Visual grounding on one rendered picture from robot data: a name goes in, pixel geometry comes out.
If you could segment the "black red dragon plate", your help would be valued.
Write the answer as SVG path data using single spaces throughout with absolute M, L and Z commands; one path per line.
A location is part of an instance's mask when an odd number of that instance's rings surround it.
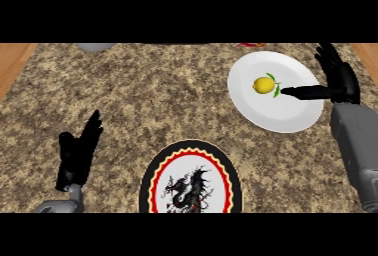
M 242 212 L 236 169 L 215 145 L 189 139 L 159 151 L 141 178 L 138 212 Z

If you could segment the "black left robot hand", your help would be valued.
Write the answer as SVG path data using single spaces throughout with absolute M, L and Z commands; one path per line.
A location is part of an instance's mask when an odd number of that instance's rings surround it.
M 102 132 L 100 113 L 94 111 L 78 138 L 69 132 L 59 134 L 60 165 L 56 180 L 57 191 L 66 192 L 72 184 L 79 186 L 85 184 Z

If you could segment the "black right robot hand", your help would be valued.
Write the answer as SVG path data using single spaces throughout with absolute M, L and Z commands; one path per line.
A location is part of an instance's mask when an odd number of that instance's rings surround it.
M 314 58 L 325 73 L 326 85 L 288 87 L 280 93 L 298 100 L 329 99 L 332 103 L 358 104 L 360 85 L 350 64 L 342 61 L 330 43 L 320 43 L 316 51 Z

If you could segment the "grey rounded object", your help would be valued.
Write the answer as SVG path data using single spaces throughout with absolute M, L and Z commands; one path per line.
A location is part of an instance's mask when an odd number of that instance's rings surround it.
M 76 46 L 85 52 L 100 52 L 113 46 L 113 43 L 78 43 Z

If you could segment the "white plate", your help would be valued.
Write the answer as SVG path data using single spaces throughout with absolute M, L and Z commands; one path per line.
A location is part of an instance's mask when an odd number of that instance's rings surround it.
M 264 94 L 252 88 L 258 78 L 274 81 Z M 277 133 L 295 133 L 310 128 L 322 114 L 322 100 L 298 100 L 282 93 L 288 87 L 317 85 L 319 81 L 304 64 L 288 55 L 258 51 L 234 62 L 227 77 L 227 90 L 242 116 L 260 128 Z

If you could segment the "yellow lemon with green leaves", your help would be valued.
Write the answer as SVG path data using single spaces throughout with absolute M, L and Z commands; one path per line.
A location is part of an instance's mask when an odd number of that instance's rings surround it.
M 273 98 L 280 94 L 280 83 L 271 73 L 267 73 L 264 77 L 258 77 L 252 83 L 252 89 L 258 94 L 273 94 Z

